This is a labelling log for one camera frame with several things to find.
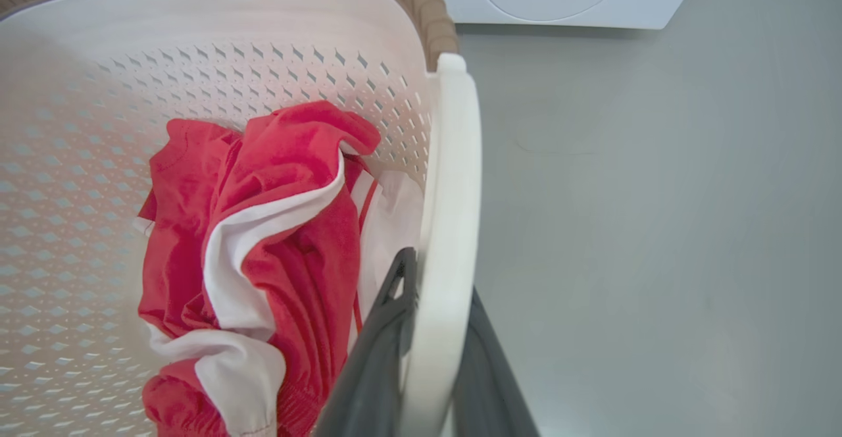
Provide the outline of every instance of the red clothing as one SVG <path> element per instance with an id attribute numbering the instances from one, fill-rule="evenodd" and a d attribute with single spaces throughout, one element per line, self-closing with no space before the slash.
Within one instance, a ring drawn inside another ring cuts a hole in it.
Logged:
<path id="1" fill-rule="evenodd" d="M 147 415 L 162 435 L 307 434 L 347 356 L 367 210 L 351 192 L 376 188 L 356 155 L 380 135 L 325 101 L 242 135 L 166 128 L 139 314 L 174 363 L 147 383 Z"/>

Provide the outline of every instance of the white stripe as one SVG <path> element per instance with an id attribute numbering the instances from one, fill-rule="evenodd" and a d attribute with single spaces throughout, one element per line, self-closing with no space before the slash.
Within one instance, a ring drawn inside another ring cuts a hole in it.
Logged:
<path id="1" fill-rule="evenodd" d="M 424 210 L 424 194 L 406 173 L 386 170 L 377 184 L 360 237 L 357 293 L 363 323 L 397 252 L 407 246 L 418 248 Z"/>
<path id="2" fill-rule="evenodd" d="M 333 202 L 344 181 L 345 161 L 339 152 L 337 176 L 327 186 L 240 210 L 214 227 L 202 273 L 220 328 L 264 341 L 274 334 L 266 294 L 243 274 L 243 260 L 262 239 L 318 215 Z"/>
<path id="3" fill-rule="evenodd" d="M 280 350 L 223 330 L 193 330 L 169 340 L 156 326 L 151 346 L 171 362 L 196 359 L 196 377 L 231 435 L 276 433 L 276 399 L 286 374 Z"/>
<path id="4" fill-rule="evenodd" d="M 339 150 L 341 150 L 345 154 L 360 155 L 360 153 L 357 152 L 357 149 L 351 147 L 351 144 L 346 143 L 345 140 L 339 141 Z"/>
<path id="5" fill-rule="evenodd" d="M 148 238 L 153 233 L 153 228 L 155 228 L 155 222 L 151 219 L 135 217 L 132 219 L 132 227 L 135 230 L 144 233 L 144 235 L 146 235 Z"/>
<path id="6" fill-rule="evenodd" d="M 366 206 L 366 198 L 371 190 L 372 183 L 374 183 L 374 177 L 364 170 L 357 178 L 354 188 L 351 189 L 351 200 L 354 200 L 354 204 L 357 206 L 357 218 L 363 215 L 363 208 Z"/>

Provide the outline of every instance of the laundry basket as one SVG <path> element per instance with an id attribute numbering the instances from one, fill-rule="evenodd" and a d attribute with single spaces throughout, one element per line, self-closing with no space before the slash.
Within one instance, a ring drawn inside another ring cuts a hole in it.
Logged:
<path id="1" fill-rule="evenodd" d="M 373 170 L 424 189 L 404 434 L 435 434 L 459 366 L 480 204 L 476 90 L 442 0 L 0 0 L 0 431 L 145 434 L 162 364 L 136 316 L 166 122 L 243 127 L 320 99 L 366 117 Z"/>

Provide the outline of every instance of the stitching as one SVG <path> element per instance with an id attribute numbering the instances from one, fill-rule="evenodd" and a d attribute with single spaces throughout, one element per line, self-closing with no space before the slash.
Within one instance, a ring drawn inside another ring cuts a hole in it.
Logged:
<path id="1" fill-rule="evenodd" d="M 166 165 L 162 165 L 159 169 L 157 169 L 158 172 L 163 172 L 166 169 L 169 169 L 170 167 L 172 167 L 172 165 L 176 165 L 176 163 L 178 163 L 178 161 L 181 161 L 184 158 L 184 156 L 187 155 L 187 152 L 190 150 L 190 138 L 187 137 L 187 129 L 182 130 L 182 135 L 184 137 L 184 150 L 173 161 L 169 162 Z"/>
<path id="2" fill-rule="evenodd" d="M 244 434 L 240 434 L 240 437 L 249 437 L 249 435 L 259 435 L 262 432 L 264 432 L 265 430 L 267 430 L 268 428 L 270 428 L 271 426 L 272 426 L 271 424 L 266 424 L 266 425 L 264 425 L 261 428 L 258 428 L 256 430 L 250 430 L 249 432 L 246 432 Z"/>

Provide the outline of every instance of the sleeve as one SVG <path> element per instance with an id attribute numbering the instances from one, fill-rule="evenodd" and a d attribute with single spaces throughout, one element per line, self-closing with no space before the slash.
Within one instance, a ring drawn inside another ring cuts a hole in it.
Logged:
<path id="1" fill-rule="evenodd" d="M 174 361 L 143 389 L 160 435 L 277 434 L 277 392 L 286 364 L 277 348 L 222 330 L 196 330 L 151 345 Z"/>

